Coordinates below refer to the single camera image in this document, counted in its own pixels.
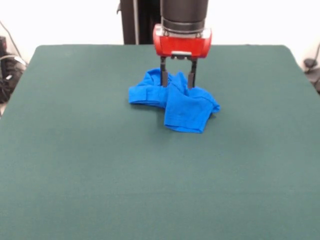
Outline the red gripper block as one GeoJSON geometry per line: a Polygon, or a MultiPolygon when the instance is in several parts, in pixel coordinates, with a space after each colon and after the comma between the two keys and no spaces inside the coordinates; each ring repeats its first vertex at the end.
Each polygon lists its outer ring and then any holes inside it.
{"type": "Polygon", "coordinates": [[[166,70],[166,57],[191,57],[191,70],[188,74],[187,87],[195,87],[197,59],[206,58],[211,47],[212,30],[205,28],[200,33],[177,34],[167,32],[161,24],[153,29],[153,44],[156,54],[160,56],[160,84],[168,86],[168,72],[166,70]]]}

